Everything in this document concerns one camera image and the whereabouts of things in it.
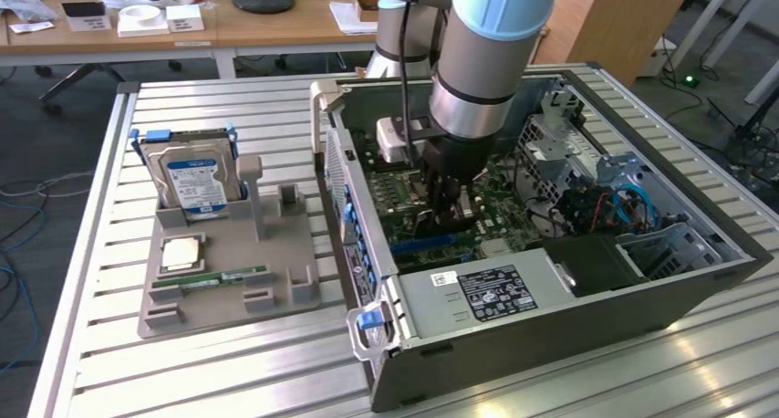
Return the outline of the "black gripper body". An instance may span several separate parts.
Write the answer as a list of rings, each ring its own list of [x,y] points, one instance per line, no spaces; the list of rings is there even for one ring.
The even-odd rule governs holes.
[[[451,134],[431,138],[423,148],[423,173],[428,195],[446,195],[470,184],[494,151],[494,135],[466,139]]]

